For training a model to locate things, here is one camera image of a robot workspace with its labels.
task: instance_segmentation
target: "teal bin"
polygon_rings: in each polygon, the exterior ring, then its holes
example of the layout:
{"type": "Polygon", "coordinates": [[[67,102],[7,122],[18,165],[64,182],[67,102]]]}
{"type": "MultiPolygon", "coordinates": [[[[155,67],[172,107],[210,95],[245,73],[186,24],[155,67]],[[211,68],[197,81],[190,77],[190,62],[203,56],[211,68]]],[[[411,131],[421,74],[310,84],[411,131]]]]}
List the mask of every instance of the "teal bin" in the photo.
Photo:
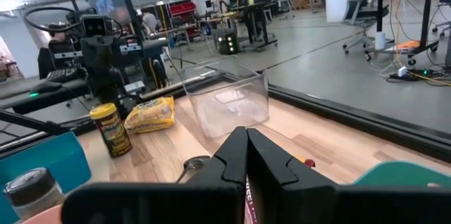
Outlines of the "teal bin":
{"type": "Polygon", "coordinates": [[[427,186],[429,183],[451,187],[451,177],[417,164],[388,161],[366,172],[354,184],[427,186]]]}
{"type": "MultiPolygon", "coordinates": [[[[91,178],[80,143],[73,132],[67,132],[0,160],[1,189],[12,179],[38,167],[49,169],[64,193],[91,178]]],[[[0,196],[0,213],[0,223],[14,223],[19,219],[3,193],[0,196]]]]}

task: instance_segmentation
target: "monitor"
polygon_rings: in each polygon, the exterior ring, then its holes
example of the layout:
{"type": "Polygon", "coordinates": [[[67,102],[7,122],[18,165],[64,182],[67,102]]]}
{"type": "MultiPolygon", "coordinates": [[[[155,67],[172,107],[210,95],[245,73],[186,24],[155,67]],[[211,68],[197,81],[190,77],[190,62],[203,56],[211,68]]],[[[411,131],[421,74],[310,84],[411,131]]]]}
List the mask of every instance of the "monitor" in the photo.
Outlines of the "monitor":
{"type": "Polygon", "coordinates": [[[205,1],[205,6],[207,7],[207,8],[211,8],[213,5],[211,4],[211,0],[206,0],[205,1]]]}

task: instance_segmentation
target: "yellow can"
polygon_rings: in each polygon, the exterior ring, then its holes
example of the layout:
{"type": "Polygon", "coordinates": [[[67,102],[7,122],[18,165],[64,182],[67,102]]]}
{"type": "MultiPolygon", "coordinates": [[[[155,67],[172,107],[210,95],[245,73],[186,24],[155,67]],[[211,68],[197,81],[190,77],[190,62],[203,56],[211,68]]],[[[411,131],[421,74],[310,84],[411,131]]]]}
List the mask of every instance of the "yellow can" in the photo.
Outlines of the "yellow can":
{"type": "Polygon", "coordinates": [[[102,104],[93,108],[89,115],[95,121],[111,158],[122,156],[132,149],[116,105],[102,104]]]}

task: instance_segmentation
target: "orange object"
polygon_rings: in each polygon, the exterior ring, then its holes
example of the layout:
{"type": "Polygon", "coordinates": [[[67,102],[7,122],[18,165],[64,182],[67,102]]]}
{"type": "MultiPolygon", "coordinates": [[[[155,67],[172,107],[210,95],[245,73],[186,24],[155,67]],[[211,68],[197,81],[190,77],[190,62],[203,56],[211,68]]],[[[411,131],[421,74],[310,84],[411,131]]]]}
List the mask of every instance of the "orange object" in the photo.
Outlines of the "orange object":
{"type": "Polygon", "coordinates": [[[397,45],[397,48],[399,50],[402,50],[402,49],[413,49],[413,48],[418,48],[418,47],[420,47],[420,42],[419,41],[408,41],[408,42],[405,42],[405,43],[397,45]]]}
{"type": "Polygon", "coordinates": [[[47,209],[27,220],[24,220],[22,224],[61,224],[61,207],[62,205],[58,205],[47,209]]]}
{"type": "Polygon", "coordinates": [[[316,164],[315,161],[312,159],[304,159],[304,158],[297,158],[300,162],[307,165],[309,168],[315,168],[316,164]]]}

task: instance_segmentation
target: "green object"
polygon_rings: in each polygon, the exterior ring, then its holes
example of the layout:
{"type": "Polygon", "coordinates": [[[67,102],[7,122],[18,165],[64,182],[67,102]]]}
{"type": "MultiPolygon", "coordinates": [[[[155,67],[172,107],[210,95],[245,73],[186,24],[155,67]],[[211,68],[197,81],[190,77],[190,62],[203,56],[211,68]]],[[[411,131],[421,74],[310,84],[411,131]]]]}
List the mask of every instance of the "green object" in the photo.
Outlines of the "green object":
{"type": "Polygon", "coordinates": [[[429,183],[451,187],[451,177],[417,164],[389,161],[380,163],[354,182],[355,185],[402,186],[428,186],[429,183]]]}

